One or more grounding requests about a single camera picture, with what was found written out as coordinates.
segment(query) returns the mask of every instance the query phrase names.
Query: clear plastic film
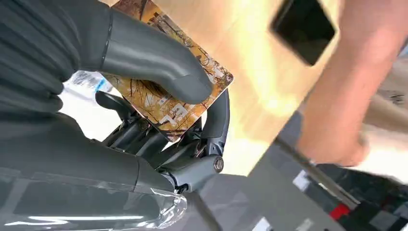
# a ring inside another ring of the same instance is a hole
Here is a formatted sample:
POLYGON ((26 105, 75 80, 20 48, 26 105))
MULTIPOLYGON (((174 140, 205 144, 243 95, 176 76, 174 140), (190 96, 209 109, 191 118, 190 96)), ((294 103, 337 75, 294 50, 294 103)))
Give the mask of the clear plastic film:
POLYGON ((2 231, 163 229, 187 209, 167 191, 10 169, 0 169, 0 189, 2 231))

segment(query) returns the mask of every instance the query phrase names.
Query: screw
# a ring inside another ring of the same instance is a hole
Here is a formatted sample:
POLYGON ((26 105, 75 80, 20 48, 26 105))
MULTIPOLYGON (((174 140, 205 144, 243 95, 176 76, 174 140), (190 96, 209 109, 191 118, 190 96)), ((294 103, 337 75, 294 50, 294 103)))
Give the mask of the screw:
POLYGON ((216 172, 221 172, 223 168, 224 168, 224 160, 222 159, 221 156, 219 156, 214 161, 214 169, 216 170, 216 172))

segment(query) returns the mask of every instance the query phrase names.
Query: human arm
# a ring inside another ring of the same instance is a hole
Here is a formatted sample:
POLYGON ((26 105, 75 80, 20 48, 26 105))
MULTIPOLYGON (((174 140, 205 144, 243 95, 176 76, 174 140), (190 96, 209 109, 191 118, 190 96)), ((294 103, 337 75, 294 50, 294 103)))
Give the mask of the human arm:
POLYGON ((408 35, 407 13, 404 0, 345 1, 338 47, 304 110, 298 147, 308 158, 343 166, 365 159, 361 125, 408 35))

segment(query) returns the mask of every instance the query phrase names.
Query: card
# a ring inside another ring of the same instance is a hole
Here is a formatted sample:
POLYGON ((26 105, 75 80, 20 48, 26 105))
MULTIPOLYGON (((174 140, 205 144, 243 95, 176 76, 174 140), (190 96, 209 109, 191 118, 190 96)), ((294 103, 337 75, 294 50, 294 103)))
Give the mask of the card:
POLYGON ((200 118, 234 77, 189 38, 151 0, 120 0, 113 8, 168 34, 189 48, 214 85, 211 95, 206 100, 201 104, 192 105, 176 100, 153 82, 102 73, 141 115, 169 141, 175 142, 200 118))

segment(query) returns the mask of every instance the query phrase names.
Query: wooden table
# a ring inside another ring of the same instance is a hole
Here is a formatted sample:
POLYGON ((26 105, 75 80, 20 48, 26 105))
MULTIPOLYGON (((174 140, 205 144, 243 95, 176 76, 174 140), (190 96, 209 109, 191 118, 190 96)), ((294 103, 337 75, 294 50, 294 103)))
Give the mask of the wooden table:
MULTIPOLYGON (((269 31, 283 0, 153 1, 234 74, 223 173, 247 176, 313 87, 339 34, 310 67, 269 31)), ((338 27, 342 0, 320 1, 338 27)))

